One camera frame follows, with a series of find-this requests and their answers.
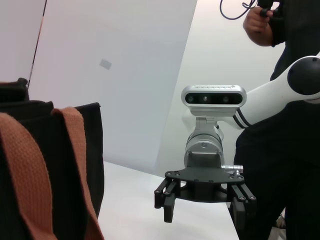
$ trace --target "black pants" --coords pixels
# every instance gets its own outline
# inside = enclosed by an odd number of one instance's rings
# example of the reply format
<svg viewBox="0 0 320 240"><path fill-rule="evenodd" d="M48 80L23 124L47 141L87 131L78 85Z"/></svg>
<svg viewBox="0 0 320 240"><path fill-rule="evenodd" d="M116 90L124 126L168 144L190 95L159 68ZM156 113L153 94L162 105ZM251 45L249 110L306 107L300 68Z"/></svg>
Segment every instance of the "black pants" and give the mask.
<svg viewBox="0 0 320 240"><path fill-rule="evenodd" d="M306 161L298 143L291 150L295 157L280 148L253 146L238 146L234 159L243 165L246 185L257 198L256 218L238 231L239 239L267 240L284 208L287 240L320 239L320 167ZM320 162L320 154L308 158Z"/></svg>

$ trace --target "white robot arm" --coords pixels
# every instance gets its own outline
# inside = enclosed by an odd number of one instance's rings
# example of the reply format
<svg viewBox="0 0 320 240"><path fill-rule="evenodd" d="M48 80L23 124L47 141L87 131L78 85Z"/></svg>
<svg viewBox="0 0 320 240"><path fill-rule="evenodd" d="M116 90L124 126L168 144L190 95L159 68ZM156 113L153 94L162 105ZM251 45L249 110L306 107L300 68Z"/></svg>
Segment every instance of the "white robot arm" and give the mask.
<svg viewBox="0 0 320 240"><path fill-rule="evenodd" d="M290 102L320 104L320 53L297 60L277 79L247 94L235 85L194 85L183 90L181 99L196 117L245 129L280 113ZM183 121L190 128L186 117Z"/></svg>

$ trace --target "sleeve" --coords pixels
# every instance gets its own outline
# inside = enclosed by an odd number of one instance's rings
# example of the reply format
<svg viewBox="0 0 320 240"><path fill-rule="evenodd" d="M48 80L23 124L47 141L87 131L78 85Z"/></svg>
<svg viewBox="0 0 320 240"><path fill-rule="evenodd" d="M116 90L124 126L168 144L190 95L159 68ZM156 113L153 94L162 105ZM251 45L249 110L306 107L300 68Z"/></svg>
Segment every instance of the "sleeve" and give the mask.
<svg viewBox="0 0 320 240"><path fill-rule="evenodd" d="M272 47L282 44L286 41L285 21L283 19L270 19L269 25L272 30Z"/></svg>

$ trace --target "person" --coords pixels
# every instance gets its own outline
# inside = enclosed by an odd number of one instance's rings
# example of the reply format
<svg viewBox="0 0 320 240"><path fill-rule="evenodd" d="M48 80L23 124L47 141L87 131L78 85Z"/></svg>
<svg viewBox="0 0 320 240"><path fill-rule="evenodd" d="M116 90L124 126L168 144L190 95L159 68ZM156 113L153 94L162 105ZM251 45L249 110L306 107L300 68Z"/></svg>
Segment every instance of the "person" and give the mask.
<svg viewBox="0 0 320 240"><path fill-rule="evenodd" d="M271 81L296 60L320 52L319 0L284 0L282 19L273 18L272 11L261 17L260 11L260 7L251 9L243 23L251 41L265 47L285 43ZM267 240L284 208L288 240L319 238L319 147L320 104L305 101L291 102L279 114L241 133L234 164L244 167L257 211L238 231L240 240Z"/></svg>

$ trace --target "hand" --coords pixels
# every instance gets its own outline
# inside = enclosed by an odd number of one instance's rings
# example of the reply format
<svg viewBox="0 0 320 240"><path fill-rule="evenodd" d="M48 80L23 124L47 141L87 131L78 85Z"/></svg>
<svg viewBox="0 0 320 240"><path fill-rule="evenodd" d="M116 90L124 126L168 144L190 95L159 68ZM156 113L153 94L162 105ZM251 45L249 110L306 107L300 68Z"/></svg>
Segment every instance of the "hand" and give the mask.
<svg viewBox="0 0 320 240"><path fill-rule="evenodd" d="M266 14L267 17L263 17L260 16L261 10L262 8L257 6L248 12L243 22L243 28L247 34L265 32L268 22L270 21L270 17L273 16L273 12L268 11Z"/></svg>

